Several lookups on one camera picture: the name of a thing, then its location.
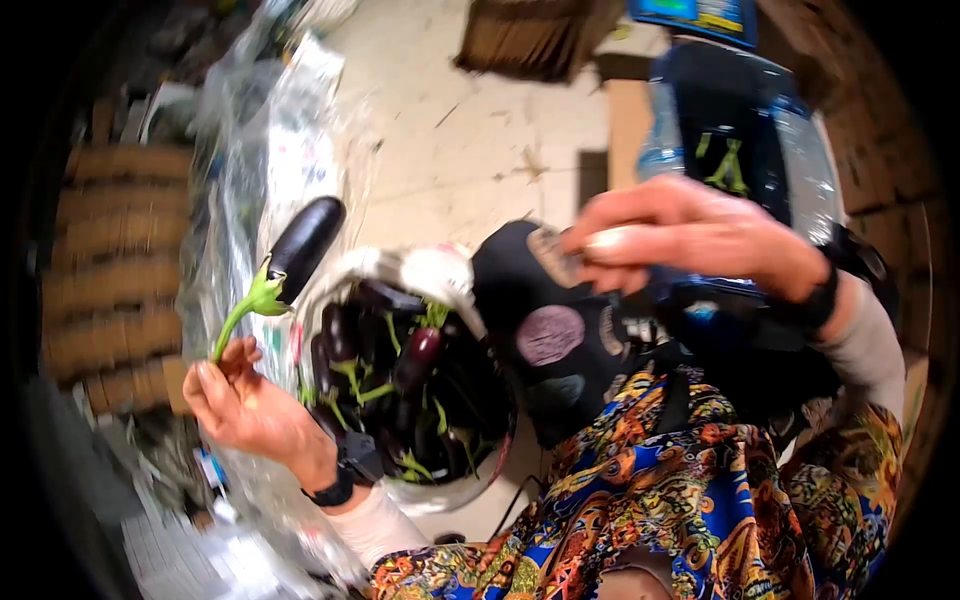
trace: white sleeve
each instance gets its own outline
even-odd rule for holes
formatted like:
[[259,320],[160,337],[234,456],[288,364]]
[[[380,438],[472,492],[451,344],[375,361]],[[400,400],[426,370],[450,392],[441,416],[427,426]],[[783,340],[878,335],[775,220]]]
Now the white sleeve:
[[816,348],[836,369],[848,402],[877,404],[903,422],[906,367],[897,332],[870,286],[857,282],[857,309],[847,329]]
[[383,491],[383,486],[373,486],[370,495],[349,513],[326,515],[326,519],[367,569],[392,552],[429,545],[417,525]]

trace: hand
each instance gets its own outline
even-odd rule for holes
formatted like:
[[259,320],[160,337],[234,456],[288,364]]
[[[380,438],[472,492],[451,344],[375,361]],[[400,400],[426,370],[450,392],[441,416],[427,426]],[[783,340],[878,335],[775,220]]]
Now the hand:
[[253,370],[261,356],[253,337],[230,341],[219,367],[190,367],[183,397],[218,444],[283,464],[309,492],[325,489],[336,479],[336,443],[295,398]]
[[680,176],[657,176],[593,198],[561,240],[582,252],[582,280],[597,292],[646,285],[645,267],[750,278],[764,291],[801,302],[827,281],[829,263],[759,205]]

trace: concrete floor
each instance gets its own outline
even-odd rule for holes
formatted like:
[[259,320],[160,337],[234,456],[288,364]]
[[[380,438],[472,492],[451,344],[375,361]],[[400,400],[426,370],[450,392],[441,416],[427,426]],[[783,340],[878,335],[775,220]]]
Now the concrete floor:
[[[363,0],[326,43],[346,58],[341,100],[371,94],[383,138],[359,244],[451,241],[474,250],[507,221],[569,226],[605,189],[607,97],[593,65],[572,85],[517,82],[455,69],[468,0]],[[618,52],[656,56],[659,27],[633,24]],[[457,531],[486,540],[542,457],[521,422],[507,472],[479,498],[417,524],[428,537]],[[536,493],[530,490],[512,515]]]

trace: black wristband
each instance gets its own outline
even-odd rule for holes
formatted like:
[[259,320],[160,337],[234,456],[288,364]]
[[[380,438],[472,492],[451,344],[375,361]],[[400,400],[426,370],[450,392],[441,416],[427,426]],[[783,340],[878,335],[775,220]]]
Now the black wristband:
[[353,469],[337,464],[337,480],[326,490],[308,492],[300,488],[303,495],[313,500],[317,506],[340,506],[347,504],[353,497]]
[[839,278],[837,268],[830,265],[827,281],[814,287],[806,300],[798,303],[772,300],[770,309],[774,318],[780,323],[798,326],[808,339],[815,338],[833,315]]

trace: cable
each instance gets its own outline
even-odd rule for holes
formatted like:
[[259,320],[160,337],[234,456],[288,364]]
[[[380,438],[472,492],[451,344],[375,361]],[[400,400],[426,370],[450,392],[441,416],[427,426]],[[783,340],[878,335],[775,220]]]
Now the cable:
[[493,535],[490,536],[488,542],[493,541],[493,538],[496,538],[496,535],[500,533],[500,530],[503,529],[503,525],[507,522],[507,517],[510,516],[510,511],[514,509],[514,505],[520,499],[520,495],[523,493],[523,489],[527,486],[528,481],[537,482],[537,495],[540,495],[543,492],[543,484],[537,477],[537,475],[527,475],[523,481],[520,483],[520,487],[516,490],[514,494],[514,499],[510,501],[510,506],[507,507],[506,512],[503,514],[503,518],[500,519],[500,523],[493,530]]

